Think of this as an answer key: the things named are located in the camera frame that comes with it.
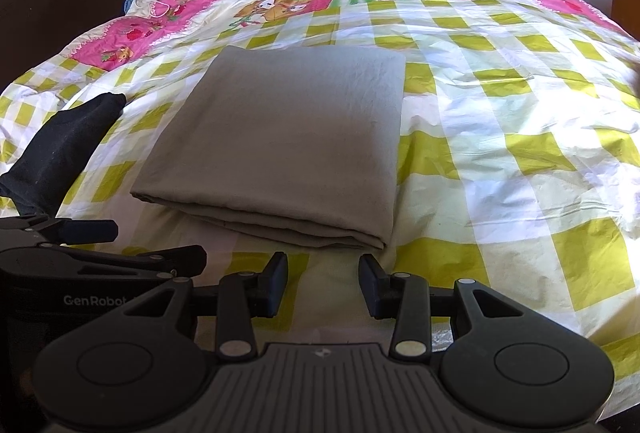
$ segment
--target bedspread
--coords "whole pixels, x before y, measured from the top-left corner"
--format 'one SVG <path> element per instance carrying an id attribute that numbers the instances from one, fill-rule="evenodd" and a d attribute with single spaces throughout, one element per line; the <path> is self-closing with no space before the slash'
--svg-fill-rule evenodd
<path id="1" fill-rule="evenodd" d="M 471 277 L 602 346 L 611 415 L 640 402 L 640 45 L 581 0 L 148 0 L 84 34 L 0 96 L 0 173 L 57 110 L 124 93 L 124 114 L 59 215 L 112 218 L 104 251 L 200 243 L 196 284 L 289 254 L 289 285 L 260 341 L 379 341 L 359 253 L 239 235 L 129 194 L 140 166 L 226 45 L 361 45 L 407 60 L 388 271 L 432 286 Z M 161 15 L 151 18 L 150 15 Z M 2 200 L 2 216 L 16 214 Z M 213 321 L 198 340 L 212 344 Z M 447 346 L 434 320 L 434 345 Z"/>

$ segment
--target folded gray cloth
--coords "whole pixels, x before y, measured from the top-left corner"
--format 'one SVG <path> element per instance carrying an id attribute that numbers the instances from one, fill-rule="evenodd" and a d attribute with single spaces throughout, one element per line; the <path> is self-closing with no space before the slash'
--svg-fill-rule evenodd
<path id="1" fill-rule="evenodd" d="M 403 83 L 404 57 L 382 48 L 226 47 L 131 194 L 249 235 L 381 249 Z"/>

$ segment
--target folded fabric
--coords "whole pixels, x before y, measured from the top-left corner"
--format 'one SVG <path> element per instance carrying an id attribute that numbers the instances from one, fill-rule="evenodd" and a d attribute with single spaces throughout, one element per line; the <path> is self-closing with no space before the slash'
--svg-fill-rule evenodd
<path id="1" fill-rule="evenodd" d="M 54 114 L 3 175 L 0 196 L 14 201 L 21 215 L 55 217 L 71 185 L 116 122 L 127 97 L 103 93 L 77 108 Z"/>
<path id="2" fill-rule="evenodd" d="M 226 47 L 131 193 L 254 236 L 382 248 L 393 227 L 404 57 Z"/>

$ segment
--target screw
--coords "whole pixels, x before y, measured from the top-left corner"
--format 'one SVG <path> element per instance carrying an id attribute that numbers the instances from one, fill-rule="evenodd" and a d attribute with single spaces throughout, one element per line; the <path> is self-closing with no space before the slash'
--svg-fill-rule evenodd
<path id="1" fill-rule="evenodd" d="M 246 341 L 226 341 L 220 345 L 220 353 L 227 357 L 242 357 L 251 353 L 251 345 Z"/>
<path id="2" fill-rule="evenodd" d="M 403 357 L 420 357 L 427 351 L 427 346 L 420 341 L 401 341 L 395 349 Z"/>
<path id="3" fill-rule="evenodd" d="M 329 350 L 328 348 L 321 348 L 318 349 L 314 352 L 318 357 L 320 357 L 320 359 L 324 359 L 325 357 L 328 357 L 329 355 L 331 355 L 331 350 Z"/>

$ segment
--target headboard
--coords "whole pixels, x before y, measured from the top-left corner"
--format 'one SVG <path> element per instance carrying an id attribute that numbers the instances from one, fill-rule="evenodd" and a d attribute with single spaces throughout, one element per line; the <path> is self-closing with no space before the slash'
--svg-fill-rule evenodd
<path id="1" fill-rule="evenodd" d="M 0 0 L 0 92 L 75 37 L 122 16 L 124 0 Z"/>

